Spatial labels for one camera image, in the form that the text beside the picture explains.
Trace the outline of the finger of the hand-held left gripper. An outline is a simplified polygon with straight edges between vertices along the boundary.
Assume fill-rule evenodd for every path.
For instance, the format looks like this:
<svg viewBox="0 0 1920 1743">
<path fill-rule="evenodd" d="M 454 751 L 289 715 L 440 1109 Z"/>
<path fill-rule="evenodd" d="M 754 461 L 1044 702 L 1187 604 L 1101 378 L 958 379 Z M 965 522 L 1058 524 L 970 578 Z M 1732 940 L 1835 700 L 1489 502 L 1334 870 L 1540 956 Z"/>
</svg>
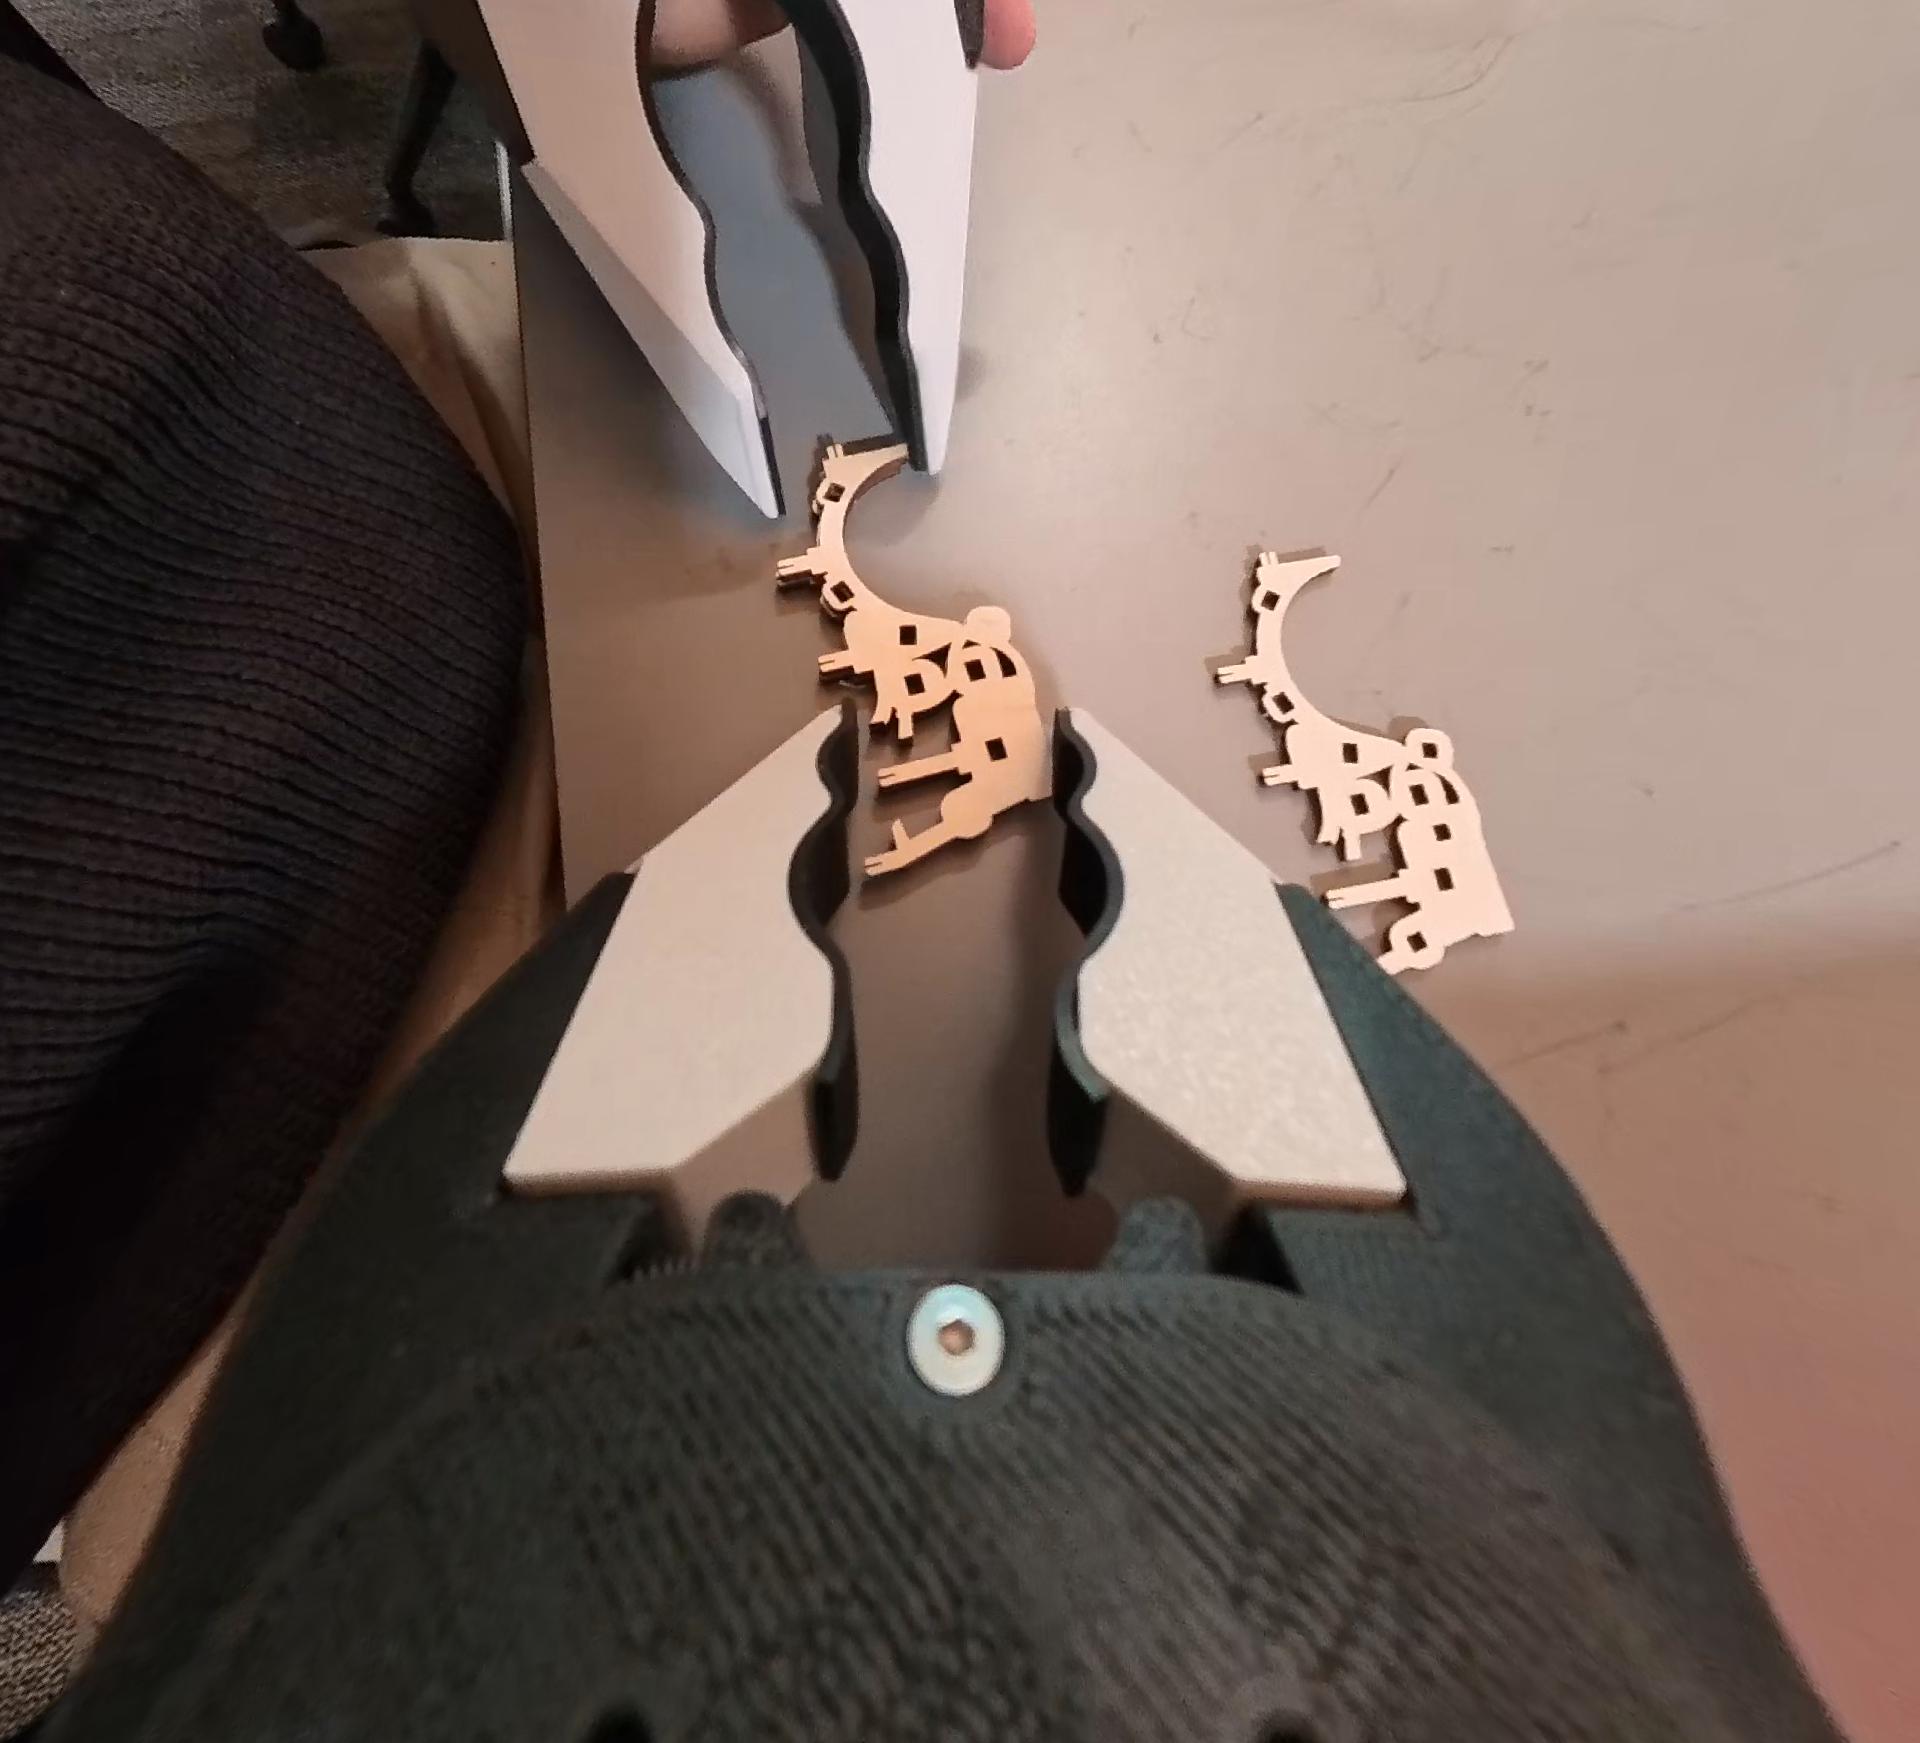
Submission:
<svg viewBox="0 0 1920 1743">
<path fill-rule="evenodd" d="M 780 0 L 833 111 L 836 187 L 911 464 L 948 461 L 987 0 Z"/>
<path fill-rule="evenodd" d="M 784 493 L 756 376 L 716 299 L 703 202 L 648 78 L 654 0 L 475 0 L 559 226 L 718 471 L 763 516 Z"/>
</svg>

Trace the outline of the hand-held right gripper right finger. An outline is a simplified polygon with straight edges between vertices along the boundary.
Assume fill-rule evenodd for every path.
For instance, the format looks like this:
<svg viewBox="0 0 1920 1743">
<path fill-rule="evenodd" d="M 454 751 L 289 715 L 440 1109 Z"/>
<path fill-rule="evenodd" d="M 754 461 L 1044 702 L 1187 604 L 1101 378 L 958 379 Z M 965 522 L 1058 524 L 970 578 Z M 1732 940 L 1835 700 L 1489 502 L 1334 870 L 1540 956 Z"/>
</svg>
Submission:
<svg viewBox="0 0 1920 1743">
<path fill-rule="evenodd" d="M 1046 1146 L 1070 1200 L 1387 1211 L 1407 1184 L 1281 881 L 1088 712 L 1052 726 L 1061 902 Z"/>
</svg>

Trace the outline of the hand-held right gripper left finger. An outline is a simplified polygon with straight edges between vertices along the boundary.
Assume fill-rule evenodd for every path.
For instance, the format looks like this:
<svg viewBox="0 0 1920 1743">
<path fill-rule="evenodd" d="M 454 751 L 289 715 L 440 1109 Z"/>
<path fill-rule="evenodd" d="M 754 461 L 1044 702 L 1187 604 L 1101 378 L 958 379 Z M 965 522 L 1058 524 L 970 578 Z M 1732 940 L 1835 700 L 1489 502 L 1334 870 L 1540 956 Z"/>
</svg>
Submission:
<svg viewBox="0 0 1920 1743">
<path fill-rule="evenodd" d="M 636 1190 L 676 1228 L 793 1204 L 858 1137 L 858 715 L 818 715 L 621 876 L 583 996 L 502 1165 L 517 1197 Z"/>
</svg>

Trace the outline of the wooden giraffe puzzle piece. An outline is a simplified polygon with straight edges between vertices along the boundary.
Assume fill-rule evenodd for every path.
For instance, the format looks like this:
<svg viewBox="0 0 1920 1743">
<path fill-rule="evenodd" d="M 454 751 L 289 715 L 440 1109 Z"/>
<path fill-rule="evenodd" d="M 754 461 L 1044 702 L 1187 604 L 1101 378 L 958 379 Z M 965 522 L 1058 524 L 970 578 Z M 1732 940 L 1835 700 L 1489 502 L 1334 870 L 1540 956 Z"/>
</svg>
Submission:
<svg viewBox="0 0 1920 1743">
<path fill-rule="evenodd" d="M 907 448 L 898 443 L 823 441 L 810 481 L 812 545 L 776 565 L 776 583 L 812 584 L 821 614 L 840 629 L 840 647 L 818 657 L 818 679 L 868 685 L 873 731 L 910 745 L 924 719 L 950 714 L 945 749 L 878 771 L 880 794 L 934 779 L 948 779 L 948 790 L 924 829 L 893 824 L 887 848 L 863 859 L 869 880 L 981 837 L 999 816 L 1044 799 L 1051 788 L 1037 685 L 1011 614 L 996 604 L 976 604 L 959 619 L 902 609 L 852 563 L 852 509 L 906 464 Z"/>
<path fill-rule="evenodd" d="M 1380 969 L 1431 970 L 1457 944 L 1509 936 L 1515 918 L 1452 738 L 1419 721 L 1392 731 L 1347 724 L 1316 706 L 1294 675 L 1287 614 L 1338 565 L 1330 553 L 1258 553 L 1246 599 L 1250 647 L 1218 664 L 1212 682 L 1248 690 L 1274 731 L 1275 755 L 1259 771 L 1262 786 L 1310 803 L 1314 844 L 1331 849 L 1340 866 L 1321 902 L 1331 913 L 1389 905 Z"/>
</svg>

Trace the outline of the grey desk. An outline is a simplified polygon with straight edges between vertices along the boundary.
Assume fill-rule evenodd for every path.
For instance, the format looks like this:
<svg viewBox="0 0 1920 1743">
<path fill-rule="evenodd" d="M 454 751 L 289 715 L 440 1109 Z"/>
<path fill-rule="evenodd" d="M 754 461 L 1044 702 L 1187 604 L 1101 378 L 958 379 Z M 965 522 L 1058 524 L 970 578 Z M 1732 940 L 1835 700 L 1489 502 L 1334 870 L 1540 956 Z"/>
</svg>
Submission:
<svg viewBox="0 0 1920 1743">
<path fill-rule="evenodd" d="M 855 515 L 1291 881 L 1262 549 L 1515 914 L 1405 988 L 1666 1334 L 1854 1739 L 1916 1739 L 1916 0 L 1034 0 L 948 469 Z"/>
</svg>

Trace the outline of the person's black sweater torso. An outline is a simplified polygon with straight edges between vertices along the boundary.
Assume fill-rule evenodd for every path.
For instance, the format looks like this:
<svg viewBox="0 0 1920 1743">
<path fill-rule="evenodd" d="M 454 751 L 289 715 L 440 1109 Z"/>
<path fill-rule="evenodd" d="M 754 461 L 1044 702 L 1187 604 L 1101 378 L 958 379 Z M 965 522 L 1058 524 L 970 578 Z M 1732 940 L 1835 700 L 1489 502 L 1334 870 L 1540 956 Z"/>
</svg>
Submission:
<svg viewBox="0 0 1920 1743">
<path fill-rule="evenodd" d="M 304 1196 L 519 714 L 497 499 L 348 295 L 1 71 L 3 1584 Z"/>
</svg>

